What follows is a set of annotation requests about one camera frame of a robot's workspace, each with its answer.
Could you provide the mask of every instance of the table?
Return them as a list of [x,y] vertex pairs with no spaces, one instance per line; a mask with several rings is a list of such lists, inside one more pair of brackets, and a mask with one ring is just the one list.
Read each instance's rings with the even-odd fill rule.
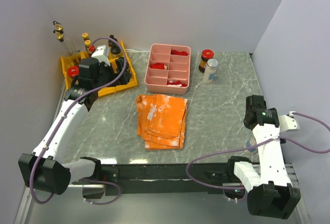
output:
[[[135,88],[99,98],[71,139],[63,163],[82,156],[99,158],[103,164],[187,163],[214,151],[242,148],[252,132],[243,125],[245,98],[261,94],[259,82],[248,53],[215,53],[219,62],[212,84],[202,82],[198,70],[200,52],[191,54],[185,146],[176,150],[148,151],[137,132],[135,99],[147,92],[144,83],[148,52],[128,52],[137,74]],[[202,162],[227,162],[232,155],[258,161],[245,152],[217,155]]]

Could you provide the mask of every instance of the green marble tabletop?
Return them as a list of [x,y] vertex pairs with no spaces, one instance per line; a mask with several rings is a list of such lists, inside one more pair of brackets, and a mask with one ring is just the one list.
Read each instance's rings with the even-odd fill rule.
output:
[[[202,82],[198,70],[201,53],[191,54],[190,86],[185,95],[189,109],[183,149],[148,151],[137,132],[135,99],[147,92],[144,83],[148,52],[128,55],[137,74],[135,88],[99,98],[71,139],[64,163],[82,156],[101,159],[104,164],[187,163],[201,155],[220,150],[242,148],[252,132],[243,125],[245,98],[261,94],[248,53],[215,53],[219,66],[212,84]],[[232,155],[252,161],[258,156],[245,152],[217,155],[201,162],[227,162]]]

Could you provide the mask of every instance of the yellow plastic tray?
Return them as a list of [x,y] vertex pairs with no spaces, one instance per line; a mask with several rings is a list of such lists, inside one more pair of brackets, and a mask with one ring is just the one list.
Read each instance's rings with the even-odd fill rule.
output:
[[[122,91],[122,90],[125,90],[125,89],[128,89],[128,88],[132,88],[132,87],[135,87],[135,86],[138,85],[138,80],[136,78],[136,73],[134,71],[134,68],[132,66],[132,63],[130,62],[130,59],[128,57],[128,54],[126,52],[126,49],[125,49],[124,44],[123,44],[122,41],[120,42],[120,45],[124,49],[124,53],[125,53],[126,58],[127,58],[127,63],[129,64],[129,72],[132,74],[132,77],[130,78],[130,80],[129,80],[129,82],[128,82],[127,85],[120,85],[120,86],[113,86],[113,87],[104,87],[103,89],[101,89],[100,91],[98,91],[98,96],[99,97],[103,97],[103,96],[106,96],[106,95],[115,93],[117,91]],[[87,52],[80,52],[79,57],[80,57],[80,59],[85,59],[85,58],[88,57],[88,54],[87,54]],[[65,87],[66,87],[67,90],[71,87],[71,82],[72,82],[71,77],[69,77],[67,75],[67,70],[68,70],[69,67],[74,66],[73,58],[74,58],[73,56],[61,57],[62,72],[63,72],[63,75],[64,75]],[[114,69],[117,68],[117,65],[116,65],[116,62],[115,62],[116,59],[117,58],[114,58],[114,59],[110,59],[109,60]]]

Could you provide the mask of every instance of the orange towel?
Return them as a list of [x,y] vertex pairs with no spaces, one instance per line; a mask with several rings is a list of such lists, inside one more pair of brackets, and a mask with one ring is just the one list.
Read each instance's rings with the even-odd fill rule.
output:
[[187,99],[167,95],[139,95],[138,135],[145,141],[146,149],[183,148]]

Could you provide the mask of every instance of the pink organizer tray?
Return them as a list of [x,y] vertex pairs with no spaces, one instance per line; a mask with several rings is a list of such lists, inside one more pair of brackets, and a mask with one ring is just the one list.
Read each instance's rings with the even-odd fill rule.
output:
[[[171,55],[171,50],[187,52],[188,55]],[[189,87],[191,49],[187,46],[153,44],[150,49],[144,82],[150,92],[183,95]],[[153,69],[150,65],[164,63],[166,70]],[[181,81],[186,87],[167,86],[168,81]]]

